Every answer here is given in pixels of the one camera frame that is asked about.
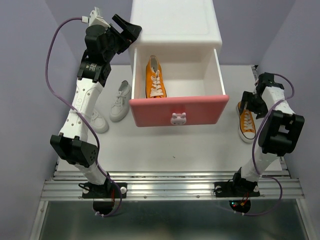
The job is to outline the orange sneaker one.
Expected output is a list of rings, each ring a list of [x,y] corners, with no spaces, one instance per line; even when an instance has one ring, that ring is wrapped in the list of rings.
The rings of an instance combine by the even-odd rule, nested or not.
[[[149,57],[145,71],[145,96],[147,99],[166,98],[162,67],[155,55]]]
[[[244,109],[240,113],[241,102],[237,104],[237,114],[238,114],[238,134],[240,138],[248,144],[251,144],[256,137],[255,122],[252,113]]]

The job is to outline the dark pink drawer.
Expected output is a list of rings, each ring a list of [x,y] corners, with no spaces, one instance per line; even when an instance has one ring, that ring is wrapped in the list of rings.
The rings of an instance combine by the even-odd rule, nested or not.
[[[133,52],[129,104],[135,124],[138,127],[178,126],[171,124],[172,113],[186,113],[184,125],[216,124],[229,101],[217,50],[156,53],[166,98],[146,98],[146,66],[150,56],[148,49],[137,47]]]

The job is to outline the pink bunny knob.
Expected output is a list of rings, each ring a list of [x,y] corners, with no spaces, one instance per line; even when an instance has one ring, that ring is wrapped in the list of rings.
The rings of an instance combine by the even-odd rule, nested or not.
[[[184,125],[187,122],[186,113],[172,113],[170,122],[172,125]]]

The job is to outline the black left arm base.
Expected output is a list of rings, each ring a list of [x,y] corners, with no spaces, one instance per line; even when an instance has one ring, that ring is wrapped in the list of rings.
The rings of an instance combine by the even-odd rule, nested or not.
[[[106,180],[103,185],[89,182],[79,183],[83,199],[93,199],[92,208],[96,216],[107,218],[116,214],[122,200],[127,197],[128,184],[114,183]]]

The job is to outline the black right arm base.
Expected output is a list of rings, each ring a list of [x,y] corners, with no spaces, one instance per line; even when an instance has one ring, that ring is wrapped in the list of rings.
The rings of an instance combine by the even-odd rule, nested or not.
[[[216,181],[213,195],[217,198],[231,198],[229,205],[236,213],[247,214],[251,209],[250,198],[260,196],[256,182],[244,181],[244,183],[228,181]]]

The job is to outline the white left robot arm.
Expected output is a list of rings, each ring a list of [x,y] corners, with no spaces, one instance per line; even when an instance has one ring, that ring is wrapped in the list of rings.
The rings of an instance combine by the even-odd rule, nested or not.
[[[111,72],[111,60],[126,51],[142,31],[140,25],[125,21],[115,14],[112,20],[122,29],[118,31],[102,17],[92,11],[89,17],[72,17],[58,27],[61,29],[71,21],[87,24],[85,30],[86,49],[82,55],[76,75],[76,89],[72,103],[66,101],[54,90],[51,93],[69,108],[65,123],[57,135],[52,135],[50,144],[58,156],[82,172],[94,191],[100,197],[111,193],[109,174],[98,163],[100,144],[88,142],[88,132],[95,132],[90,126],[99,95],[103,91]]]

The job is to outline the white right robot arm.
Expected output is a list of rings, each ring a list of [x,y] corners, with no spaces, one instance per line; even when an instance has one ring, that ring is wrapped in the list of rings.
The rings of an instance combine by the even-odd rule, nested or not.
[[[285,96],[283,84],[275,82],[275,77],[275,73],[260,74],[254,91],[244,91],[236,106],[239,135],[253,145],[251,159],[230,182],[235,195],[255,188],[272,162],[293,152],[305,123],[305,118],[296,114],[288,103],[293,95]]]

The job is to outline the white sneaker near arm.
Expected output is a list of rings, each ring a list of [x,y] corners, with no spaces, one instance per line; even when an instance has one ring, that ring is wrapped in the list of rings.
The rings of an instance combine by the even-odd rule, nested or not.
[[[109,130],[107,120],[95,108],[93,109],[89,124],[97,134],[103,134]]]

